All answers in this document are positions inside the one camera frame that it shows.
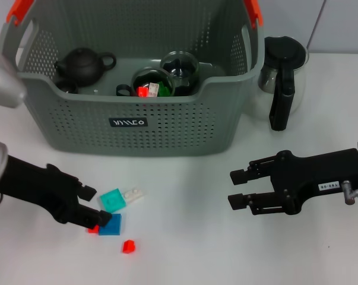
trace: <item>green object in jar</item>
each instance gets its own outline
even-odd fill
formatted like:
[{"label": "green object in jar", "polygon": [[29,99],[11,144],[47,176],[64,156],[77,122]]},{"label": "green object in jar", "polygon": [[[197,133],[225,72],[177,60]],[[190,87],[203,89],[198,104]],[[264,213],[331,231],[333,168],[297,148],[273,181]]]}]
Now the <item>green object in jar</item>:
[{"label": "green object in jar", "polygon": [[159,97],[170,97],[171,92],[164,86],[163,82],[159,82]]}]

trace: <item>teal block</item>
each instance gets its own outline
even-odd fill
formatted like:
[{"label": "teal block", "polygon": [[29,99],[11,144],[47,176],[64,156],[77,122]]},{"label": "teal block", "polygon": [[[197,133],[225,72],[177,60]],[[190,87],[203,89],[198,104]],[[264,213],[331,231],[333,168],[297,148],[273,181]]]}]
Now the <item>teal block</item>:
[{"label": "teal block", "polygon": [[105,210],[109,213],[114,213],[115,211],[126,207],[126,201],[119,189],[103,194],[100,199]]}]

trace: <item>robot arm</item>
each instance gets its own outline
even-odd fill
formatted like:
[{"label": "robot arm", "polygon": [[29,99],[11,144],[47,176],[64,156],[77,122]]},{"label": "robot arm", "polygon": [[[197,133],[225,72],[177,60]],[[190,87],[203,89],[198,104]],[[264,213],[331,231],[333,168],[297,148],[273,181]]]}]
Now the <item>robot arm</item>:
[{"label": "robot arm", "polygon": [[[0,54],[0,105],[15,108],[27,94],[27,89],[16,71]],[[39,205],[51,213],[59,223],[74,223],[94,228],[105,226],[110,213],[80,205],[78,198],[90,201],[97,191],[73,176],[47,164],[42,169],[11,157],[0,142],[0,193]]]},{"label": "robot arm", "polygon": [[251,161],[247,171],[230,173],[234,185],[270,176],[274,192],[229,196],[233,210],[250,207],[253,215],[298,214],[303,203],[321,195],[344,193],[345,203],[358,198],[358,150],[337,151],[313,157],[296,157],[291,151]]}]

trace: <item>perforated basket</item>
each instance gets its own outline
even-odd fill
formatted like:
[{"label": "perforated basket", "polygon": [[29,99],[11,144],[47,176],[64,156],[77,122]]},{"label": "perforated basket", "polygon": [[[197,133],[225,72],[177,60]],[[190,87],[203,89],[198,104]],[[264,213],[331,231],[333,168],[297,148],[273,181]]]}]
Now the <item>perforated basket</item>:
[{"label": "perforated basket", "polygon": [[[112,52],[118,63],[94,86],[67,94],[53,83],[53,64],[80,47]],[[175,50],[201,63],[195,94],[115,96],[118,84],[130,84],[138,69],[158,67]],[[263,66],[264,36],[256,0],[18,0],[2,30],[0,51],[17,66],[28,88],[26,105],[53,147],[197,156],[231,144],[249,86]]]}]

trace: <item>black lid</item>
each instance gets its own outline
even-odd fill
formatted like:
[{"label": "black lid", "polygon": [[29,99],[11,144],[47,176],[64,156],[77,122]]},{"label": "black lid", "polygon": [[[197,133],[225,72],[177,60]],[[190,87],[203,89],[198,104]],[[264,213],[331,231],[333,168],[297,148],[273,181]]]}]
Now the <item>black lid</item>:
[{"label": "black lid", "polygon": [[74,65],[76,67],[85,67],[92,64],[98,58],[97,54],[91,49],[79,48],[69,53],[66,57],[68,65]]},{"label": "black lid", "polygon": [[305,63],[305,48],[291,37],[266,37],[265,47],[264,64],[270,68],[279,69],[285,64],[295,70]]}]

